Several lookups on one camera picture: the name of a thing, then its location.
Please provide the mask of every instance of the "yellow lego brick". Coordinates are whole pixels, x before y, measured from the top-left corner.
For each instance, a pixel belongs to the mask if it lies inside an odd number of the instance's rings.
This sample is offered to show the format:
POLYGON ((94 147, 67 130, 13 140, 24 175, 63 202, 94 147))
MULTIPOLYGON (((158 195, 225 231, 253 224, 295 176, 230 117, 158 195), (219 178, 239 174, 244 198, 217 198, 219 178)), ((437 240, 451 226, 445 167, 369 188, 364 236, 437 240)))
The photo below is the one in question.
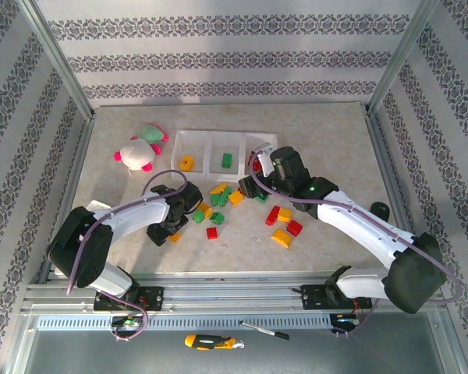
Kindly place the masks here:
POLYGON ((279 229, 274 231, 274 234, 272 235, 272 239, 274 239, 277 243, 279 243, 285 248, 289 248, 289 245, 291 244, 291 241, 292 241, 291 236, 289 236, 284 231, 281 231, 279 229))
POLYGON ((192 171, 194 168, 194 157, 184 156, 180 160, 179 169, 180 171, 192 171))
POLYGON ((215 195, 215 194, 220 194, 224 192, 224 189, 227 188, 227 183, 222 183, 221 185, 218 185, 214 189, 211 190, 210 194, 215 195))
POLYGON ((198 210, 202 211, 204 216, 207 219, 210 219, 211 215, 213 214, 213 209, 211 209, 207 204, 201 203, 198 208, 198 210))
POLYGON ((281 208, 278 213, 278 220, 281 222, 290 222, 291 210, 286 209, 286 208, 281 208))
POLYGON ((229 201, 233 206, 236 206, 243 201, 243 194, 239 191, 234 191, 229 195, 229 201))
POLYGON ((177 243, 181 237, 182 235, 179 232, 176 232, 175 234, 170 235, 168 240, 172 243, 177 243))

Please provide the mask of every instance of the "patterned wallpaper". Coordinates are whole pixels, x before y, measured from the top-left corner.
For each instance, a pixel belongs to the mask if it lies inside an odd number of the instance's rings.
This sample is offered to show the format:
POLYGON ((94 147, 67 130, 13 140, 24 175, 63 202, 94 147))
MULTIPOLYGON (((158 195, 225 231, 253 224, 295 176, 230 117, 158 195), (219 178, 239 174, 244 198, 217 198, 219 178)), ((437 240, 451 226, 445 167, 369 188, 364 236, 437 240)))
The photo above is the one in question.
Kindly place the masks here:
POLYGON ((420 0, 37 0, 92 105, 366 103, 420 0))
POLYGON ((0 370, 85 119, 13 0, 0 0, 0 370))
POLYGON ((464 284, 449 311, 468 362, 468 1, 436 8, 377 120, 409 221, 464 284))

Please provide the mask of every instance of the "red lego brick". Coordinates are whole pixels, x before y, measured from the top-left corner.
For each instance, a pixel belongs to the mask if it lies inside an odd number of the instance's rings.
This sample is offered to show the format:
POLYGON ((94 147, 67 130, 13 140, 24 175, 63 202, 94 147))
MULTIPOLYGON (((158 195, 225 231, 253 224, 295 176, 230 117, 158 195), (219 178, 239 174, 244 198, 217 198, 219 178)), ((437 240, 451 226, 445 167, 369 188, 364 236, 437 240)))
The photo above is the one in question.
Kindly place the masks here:
POLYGON ((217 228, 207 228, 206 229, 206 236, 208 237, 208 240, 218 238, 217 228))
MULTIPOLYGON (((250 155, 250 159, 248 160, 248 167, 250 166, 250 162, 251 162, 251 159, 253 158, 254 154, 255 154, 255 151, 252 150, 251 155, 250 155)), ((255 171, 255 173, 258 173, 258 172, 262 171, 262 164, 260 163, 259 160, 255 160, 253 162, 253 170, 255 171)))
POLYGON ((278 213, 279 213, 279 207, 277 205, 274 205, 272 208, 271 212, 269 213, 267 220, 265 220, 265 224, 267 226, 272 226, 275 222, 275 220, 278 219, 278 213))
POLYGON ((291 235, 295 236, 295 237, 300 234, 300 232, 302 231, 302 228, 303 228, 303 226, 301 224, 299 224, 298 222, 293 221, 293 220, 291 220, 288 223, 288 226, 286 226, 287 232, 290 233, 291 235))

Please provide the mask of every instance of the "tabletop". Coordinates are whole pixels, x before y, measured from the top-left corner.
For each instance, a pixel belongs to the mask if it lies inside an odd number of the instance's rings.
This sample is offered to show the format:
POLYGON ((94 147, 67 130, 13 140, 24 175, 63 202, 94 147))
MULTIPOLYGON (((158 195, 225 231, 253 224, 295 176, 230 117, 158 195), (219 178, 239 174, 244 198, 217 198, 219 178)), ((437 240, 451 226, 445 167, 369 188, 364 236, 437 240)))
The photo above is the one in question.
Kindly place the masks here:
MULTIPOLYGON (((368 209, 375 201, 388 203, 371 139, 358 103, 176 105, 161 107, 106 107, 96 112, 94 129, 83 164, 73 207, 91 200, 116 206, 138 197, 145 182, 156 172, 169 169, 177 130, 201 129, 237 132, 269 132, 278 136, 278 146, 292 146, 300 153, 311 176, 334 182, 352 200, 368 209), (113 154, 138 135, 146 123, 156 122, 169 135, 153 171, 132 171, 113 159, 113 154)), ((156 181, 171 188, 180 181, 168 175, 156 181)), ((193 181, 209 203, 214 181, 193 181)), ((229 184, 237 189, 236 184, 229 184)), ((178 243, 154 245, 145 228, 118 240, 108 261, 134 274, 215 271, 322 271, 342 265, 380 266, 364 247, 338 229, 314 220, 291 203, 270 196, 265 203, 244 199, 240 205, 214 208, 225 215, 219 236, 207 240, 209 221, 192 220, 181 229, 178 243), (274 205, 289 208, 303 230, 285 249, 271 240, 276 222, 265 218, 274 205)))

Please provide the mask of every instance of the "pink plush toy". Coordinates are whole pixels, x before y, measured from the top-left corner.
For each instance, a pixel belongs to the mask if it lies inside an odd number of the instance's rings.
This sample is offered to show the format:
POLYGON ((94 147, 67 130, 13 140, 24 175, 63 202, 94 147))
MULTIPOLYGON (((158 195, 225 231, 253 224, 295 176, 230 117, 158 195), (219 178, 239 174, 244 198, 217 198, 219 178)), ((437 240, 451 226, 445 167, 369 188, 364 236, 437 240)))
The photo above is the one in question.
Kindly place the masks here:
POLYGON ((115 160, 123 162, 130 170, 142 170, 148 173, 152 170, 151 162, 157 154, 161 154, 158 142, 168 141, 167 133, 155 123, 145 125, 139 136, 133 136, 130 141, 115 153, 115 160))

